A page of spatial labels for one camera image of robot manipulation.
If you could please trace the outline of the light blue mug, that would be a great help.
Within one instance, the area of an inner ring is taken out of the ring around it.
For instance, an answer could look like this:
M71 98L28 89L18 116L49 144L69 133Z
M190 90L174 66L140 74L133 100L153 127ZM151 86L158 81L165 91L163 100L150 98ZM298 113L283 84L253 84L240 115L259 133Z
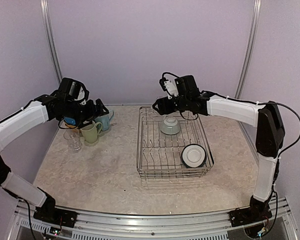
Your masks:
M110 110L108 114L96 117L95 122L102 123L102 131L105 132L110 128L111 121L114 117L114 110Z

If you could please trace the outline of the green grid pattern bowl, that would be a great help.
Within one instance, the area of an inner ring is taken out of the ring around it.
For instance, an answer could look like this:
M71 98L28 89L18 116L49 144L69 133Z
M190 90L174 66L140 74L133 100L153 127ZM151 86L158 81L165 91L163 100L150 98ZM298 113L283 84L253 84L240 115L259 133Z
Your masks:
M181 131L181 125L176 117L166 116L161 122L160 131L165 135L176 135Z

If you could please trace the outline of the green mug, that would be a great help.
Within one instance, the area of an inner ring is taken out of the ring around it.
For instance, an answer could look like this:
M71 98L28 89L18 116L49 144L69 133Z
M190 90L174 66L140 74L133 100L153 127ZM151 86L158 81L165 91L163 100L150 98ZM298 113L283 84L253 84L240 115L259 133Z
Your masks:
M92 121L91 124L82 127L80 131L88 144L94 144L98 140L102 127L103 124L101 122Z

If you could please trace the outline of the blue dotted plate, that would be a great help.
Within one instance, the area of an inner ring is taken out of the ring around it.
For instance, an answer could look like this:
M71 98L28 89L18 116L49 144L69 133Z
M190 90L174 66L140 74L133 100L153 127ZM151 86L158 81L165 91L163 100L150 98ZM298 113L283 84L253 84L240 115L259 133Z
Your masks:
M74 118L71 117L64 117L63 121L67 124L67 125L71 125L71 126L76 126L77 122Z

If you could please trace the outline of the clear glass tumbler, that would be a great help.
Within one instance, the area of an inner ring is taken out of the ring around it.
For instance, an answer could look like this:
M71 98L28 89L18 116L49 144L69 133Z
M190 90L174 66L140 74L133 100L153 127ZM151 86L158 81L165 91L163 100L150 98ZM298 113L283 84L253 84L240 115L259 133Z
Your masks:
M147 108L146 111L146 116L151 120L151 121L156 121L156 122L161 122L164 119L164 115L160 115L157 113L154 109L151 107Z
M63 137L71 151L79 152L81 150L82 143L80 139L80 132L74 132L68 129L63 133Z

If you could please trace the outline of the large yellow dotted plate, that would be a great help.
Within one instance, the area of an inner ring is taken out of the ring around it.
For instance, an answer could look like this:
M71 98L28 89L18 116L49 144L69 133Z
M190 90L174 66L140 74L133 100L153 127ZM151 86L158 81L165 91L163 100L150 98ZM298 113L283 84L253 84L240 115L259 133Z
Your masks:
M69 130L71 130L73 132L80 132L80 130L76 126L74 126L74 125L67 125L66 124L65 126L66 126L67 129L69 129Z

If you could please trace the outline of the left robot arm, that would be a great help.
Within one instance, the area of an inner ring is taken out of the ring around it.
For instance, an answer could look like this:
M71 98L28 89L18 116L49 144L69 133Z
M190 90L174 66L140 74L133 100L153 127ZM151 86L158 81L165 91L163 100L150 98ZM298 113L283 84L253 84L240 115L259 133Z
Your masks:
M51 120L70 119L73 126L81 129L108 113L101 99L89 99L89 91L82 82L67 77L51 94L30 100L25 107L0 121L0 187L34 205L47 221L56 222L60 211L55 207L55 199L13 173L1 152L27 131Z

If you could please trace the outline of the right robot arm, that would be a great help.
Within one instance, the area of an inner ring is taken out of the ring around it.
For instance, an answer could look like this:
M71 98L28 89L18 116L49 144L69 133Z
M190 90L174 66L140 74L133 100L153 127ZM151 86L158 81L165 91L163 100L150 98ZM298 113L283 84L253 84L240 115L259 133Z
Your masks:
M288 150L284 147L286 131L279 111L281 103L252 102L199 90L192 75L176 76L174 81L163 76L159 84L167 96L158 98L152 108L160 115L189 111L194 115L232 119L256 128L258 174L245 216L250 222L258 221L275 191L281 154Z

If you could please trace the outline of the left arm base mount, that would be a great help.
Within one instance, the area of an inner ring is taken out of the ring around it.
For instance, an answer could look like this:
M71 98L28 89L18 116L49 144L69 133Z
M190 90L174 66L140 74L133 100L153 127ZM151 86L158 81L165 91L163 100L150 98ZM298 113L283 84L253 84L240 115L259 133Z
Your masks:
M56 207L56 201L48 196L41 207L36 206L33 217L37 220L58 225L61 227L74 228L78 213Z

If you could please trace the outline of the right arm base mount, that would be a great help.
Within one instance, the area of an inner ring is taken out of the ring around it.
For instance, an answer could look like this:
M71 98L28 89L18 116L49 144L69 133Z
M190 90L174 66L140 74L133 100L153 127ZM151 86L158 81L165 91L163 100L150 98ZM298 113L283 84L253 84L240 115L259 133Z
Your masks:
M248 207L236 208L231 210L228 215L232 227L256 223L273 216L269 202L261 202L253 197L250 199Z

